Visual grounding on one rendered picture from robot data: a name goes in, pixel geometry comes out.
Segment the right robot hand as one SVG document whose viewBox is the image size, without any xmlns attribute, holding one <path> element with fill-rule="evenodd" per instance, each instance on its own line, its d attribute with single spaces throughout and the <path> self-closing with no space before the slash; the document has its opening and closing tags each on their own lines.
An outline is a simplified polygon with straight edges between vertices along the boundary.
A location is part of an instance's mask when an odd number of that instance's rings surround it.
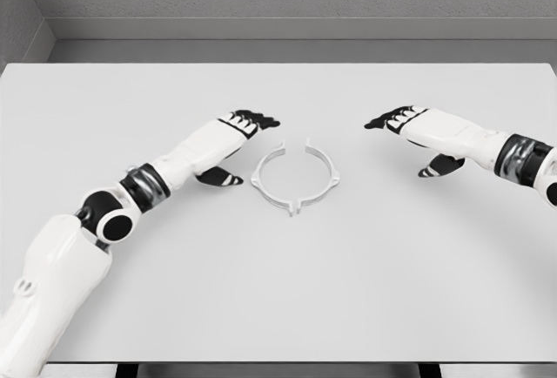
<svg viewBox="0 0 557 378">
<path fill-rule="evenodd" d="M 416 105 L 395 108 L 373 118 L 364 127 L 386 129 L 412 144 L 437 152 L 419 171 L 421 178 L 442 177 L 460 169 L 467 156 L 466 142 L 480 130 L 475 123 L 453 114 Z"/>
</svg>

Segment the white pipe clamp half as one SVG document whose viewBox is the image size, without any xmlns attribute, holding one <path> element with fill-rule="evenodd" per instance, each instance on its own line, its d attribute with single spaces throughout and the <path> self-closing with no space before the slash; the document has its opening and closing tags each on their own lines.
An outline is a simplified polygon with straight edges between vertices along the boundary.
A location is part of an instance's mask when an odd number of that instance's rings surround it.
<svg viewBox="0 0 557 378">
<path fill-rule="evenodd" d="M 251 175 L 250 181 L 252 186 L 259 191 L 259 193 L 267 202 L 278 208 L 285 209 L 288 212 L 289 216 L 292 217 L 294 215 L 293 202 L 288 199 L 281 199 L 269 192 L 262 180 L 262 171 L 265 165 L 276 157 L 282 156 L 284 154 L 285 141 L 283 140 L 277 147 L 273 148 L 260 159 Z"/>
<path fill-rule="evenodd" d="M 314 157 L 317 157 L 325 164 L 329 173 L 329 179 L 328 183 L 322 191 L 308 197 L 297 199 L 295 207 L 296 214 L 300 214 L 304 206 L 310 206 L 320 202 L 334 187 L 338 186 L 340 182 L 340 173 L 333 163 L 331 157 L 320 148 L 311 145 L 310 139 L 306 140 L 305 152 L 313 155 Z"/>
</svg>

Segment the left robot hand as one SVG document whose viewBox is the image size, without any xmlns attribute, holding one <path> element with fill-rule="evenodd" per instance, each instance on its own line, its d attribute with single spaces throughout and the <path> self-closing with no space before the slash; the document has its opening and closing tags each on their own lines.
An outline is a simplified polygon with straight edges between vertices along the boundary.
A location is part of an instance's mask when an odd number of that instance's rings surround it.
<svg viewBox="0 0 557 378">
<path fill-rule="evenodd" d="M 187 158 L 196 180 L 209 186 L 242 185 L 242 178 L 219 164 L 258 132 L 278 126 L 277 119 L 250 110 L 231 111 L 208 122 L 185 141 Z"/>
</svg>

